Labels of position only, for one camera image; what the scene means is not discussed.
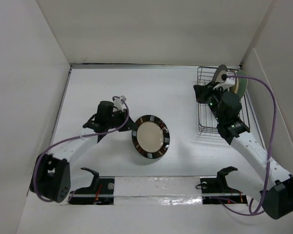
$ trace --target robotic arm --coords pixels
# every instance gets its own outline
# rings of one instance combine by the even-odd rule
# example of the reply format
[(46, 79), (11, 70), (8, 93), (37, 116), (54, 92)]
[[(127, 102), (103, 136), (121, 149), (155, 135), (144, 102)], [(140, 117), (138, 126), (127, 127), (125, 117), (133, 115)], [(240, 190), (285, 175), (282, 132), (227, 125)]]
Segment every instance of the robotic arm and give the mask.
[[(217, 173), (218, 186), (224, 190), (237, 189), (259, 202), (266, 177), (267, 151), (239, 118), (242, 105), (237, 94), (226, 90), (234, 85), (227, 75), (231, 74), (224, 74), (221, 83), (212, 81), (205, 86), (194, 85), (196, 100), (209, 106), (218, 121), (220, 136), (247, 160), (261, 178), (251, 178), (237, 168), (227, 167)], [(273, 158), (269, 162), (270, 176), (262, 207), (271, 218), (279, 219), (293, 211), (293, 175)]]
[[(89, 173), (82, 178), (71, 180), (70, 166), (90, 147), (99, 143), (106, 134), (92, 137), (83, 136), (94, 132), (107, 133), (109, 129), (119, 128), (126, 121), (128, 110), (124, 109), (122, 100), (125, 101), (125, 97), (116, 98), (113, 102), (101, 101), (97, 113), (83, 125), (80, 137), (63, 144), (60, 148), (50, 150), (50, 153), (45, 154), (38, 165), (37, 159), (36, 181), (34, 181), (33, 176), (30, 191), (38, 192), (40, 195), (56, 202), (62, 202), (69, 191), (79, 188), (87, 187), (87, 189), (96, 192), (99, 184), (99, 173), (89, 168), (82, 168)], [(118, 131), (124, 132), (134, 129), (136, 129), (136, 124), (128, 117), (126, 124)], [(38, 191), (35, 191), (34, 183), (36, 183)]]

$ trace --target screw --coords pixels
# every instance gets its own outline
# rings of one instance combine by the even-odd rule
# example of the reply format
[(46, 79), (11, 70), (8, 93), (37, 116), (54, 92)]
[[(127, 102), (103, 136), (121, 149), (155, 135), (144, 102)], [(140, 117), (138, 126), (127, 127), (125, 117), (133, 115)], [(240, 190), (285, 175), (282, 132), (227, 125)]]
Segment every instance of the screw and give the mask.
[(109, 183), (109, 184), (107, 185), (107, 188), (108, 188), (108, 189), (114, 189), (114, 184), (113, 184), (113, 183)]

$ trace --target dish rack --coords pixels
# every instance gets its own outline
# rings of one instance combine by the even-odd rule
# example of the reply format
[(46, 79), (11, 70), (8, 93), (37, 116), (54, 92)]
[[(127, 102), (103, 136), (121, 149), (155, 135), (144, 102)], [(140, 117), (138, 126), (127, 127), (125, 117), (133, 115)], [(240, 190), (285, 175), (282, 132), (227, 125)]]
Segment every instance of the dish rack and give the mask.
[[(217, 67), (198, 67), (197, 84), (206, 85), (211, 82), (216, 69)], [(240, 111), (239, 117), (249, 127), (250, 118), (246, 95), (242, 97), (240, 103), (242, 104), (242, 110)], [(206, 136), (220, 137), (217, 130), (217, 120), (207, 104), (198, 104), (198, 132), (199, 135), (204, 133)]]

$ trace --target clear plastic tape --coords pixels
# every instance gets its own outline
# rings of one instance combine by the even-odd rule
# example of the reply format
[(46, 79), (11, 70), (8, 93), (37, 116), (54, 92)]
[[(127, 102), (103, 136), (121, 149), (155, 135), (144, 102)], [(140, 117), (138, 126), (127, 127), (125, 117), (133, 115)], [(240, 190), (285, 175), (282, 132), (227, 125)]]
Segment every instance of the clear plastic tape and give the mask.
[(115, 205), (202, 205), (203, 198), (196, 196), (117, 196), (114, 197)]

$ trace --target purple cable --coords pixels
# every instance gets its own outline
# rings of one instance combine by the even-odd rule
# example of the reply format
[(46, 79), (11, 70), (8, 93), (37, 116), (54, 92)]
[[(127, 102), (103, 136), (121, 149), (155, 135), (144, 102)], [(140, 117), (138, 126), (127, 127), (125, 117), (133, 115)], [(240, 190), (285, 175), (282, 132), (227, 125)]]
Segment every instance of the purple cable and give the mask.
[[(220, 201), (220, 203), (228, 210), (230, 210), (231, 212), (237, 214), (237, 215), (243, 215), (243, 216), (255, 216), (255, 215), (261, 215), (262, 213), (264, 213), (265, 211), (261, 211), (257, 214), (243, 214), (243, 213), (240, 213), (240, 212), (237, 212), (237, 211), (234, 211), (233, 209), (230, 209), (228, 206), (226, 206), (224, 203), (221, 202), (221, 200), (224, 200), (224, 201), (229, 201), (231, 203), (234, 203), (234, 204), (237, 204), (237, 202), (231, 200), (231, 199), (228, 199), (228, 198), (224, 198), (224, 197), (216, 197), (216, 196), (211, 196), (210, 198), (212, 199), (218, 199)], [(250, 207), (253, 203), (253, 200), (250, 201), (250, 204), (249, 204), (249, 210), (250, 210)]]
[[(121, 99), (121, 98), (118, 97), (118, 96), (114, 96), (112, 99), (114, 100), (114, 99), (116, 99), (116, 98)], [(108, 132), (105, 132), (105, 133), (93, 133), (93, 134), (83, 135), (82, 137), (94, 137), (94, 136), (106, 135), (106, 134), (110, 134), (110, 133), (116, 132), (116, 131), (118, 131), (119, 129), (121, 129), (122, 127), (124, 127), (124, 125), (125, 125), (125, 124), (128, 122), (128, 120), (129, 120), (129, 108), (128, 108), (127, 104), (125, 103), (125, 101), (123, 101), (122, 99), (121, 99), (121, 101), (123, 102), (123, 104), (125, 105), (125, 107), (126, 107), (126, 109), (127, 109), (127, 116), (126, 116), (126, 119), (125, 119), (124, 123), (123, 123), (121, 126), (119, 126), (118, 128), (115, 128), (115, 129), (112, 130), (112, 131), (108, 131)], [(52, 200), (48, 200), (48, 199), (45, 199), (45, 198), (42, 197), (42, 195), (41, 195), (41, 194), (39, 193), (39, 191), (38, 191), (38, 186), (37, 186), (37, 171), (38, 171), (38, 167), (39, 167), (39, 165), (40, 165), (40, 162), (41, 162), (43, 156), (44, 156), (49, 150), (51, 150), (52, 148), (54, 148), (54, 147), (57, 146), (57, 145), (60, 145), (60, 144), (62, 144), (62, 143), (64, 143), (64, 142), (67, 142), (67, 141), (80, 139), (80, 138), (81, 138), (81, 136), (74, 136), (74, 137), (71, 137), (71, 138), (68, 138), (68, 139), (61, 140), (61, 141), (59, 141), (59, 142), (57, 142), (57, 143), (55, 143), (55, 144), (53, 144), (53, 145), (50, 145), (45, 151), (43, 151), (43, 152), (40, 154), (40, 156), (39, 156), (39, 158), (38, 158), (38, 160), (37, 160), (37, 163), (36, 163), (36, 166), (35, 166), (35, 169), (34, 169), (34, 175), (33, 175), (34, 191), (35, 191), (35, 193), (37, 194), (37, 197), (39, 197), (40, 200), (45, 201), (45, 202), (52, 202)]]
[[(267, 186), (268, 186), (268, 179), (269, 179), (269, 171), (270, 171), (270, 162), (269, 159), (271, 158), (271, 154), (272, 154), (272, 142), (273, 142), (273, 136), (274, 136), (274, 130), (275, 130), (275, 121), (276, 121), (276, 113), (277, 113), (277, 103), (274, 97), (274, 94), (271, 90), (271, 88), (269, 87), (268, 84), (266, 84), (265, 82), (263, 82), (261, 79), (259, 78), (255, 78), (255, 77), (247, 77), (247, 76), (227, 76), (228, 78), (244, 78), (244, 79), (252, 79), (252, 80), (256, 80), (260, 83), (262, 83), (269, 91), (271, 97), (272, 97), (272, 101), (273, 101), (273, 119), (272, 119), (272, 133), (270, 135), (270, 140), (269, 140), (269, 146), (268, 146), (268, 154), (267, 154), (267, 166), (266, 166), (266, 175), (265, 175), (265, 181), (264, 181), (264, 188), (263, 188), (263, 192), (260, 198), (260, 202), (257, 206), (257, 208), (255, 209), (254, 212), (251, 211), (251, 206), (249, 206), (249, 212), (250, 215), (247, 216), (254, 216), (254, 215), (260, 215), (262, 214), (262, 212), (258, 213), (259, 209), (261, 208), (261, 206), (263, 205), (265, 196), (266, 196), (266, 191), (267, 191)], [(246, 214), (242, 214), (236, 211), (231, 210), (232, 212), (238, 214), (238, 215), (246, 215)]]

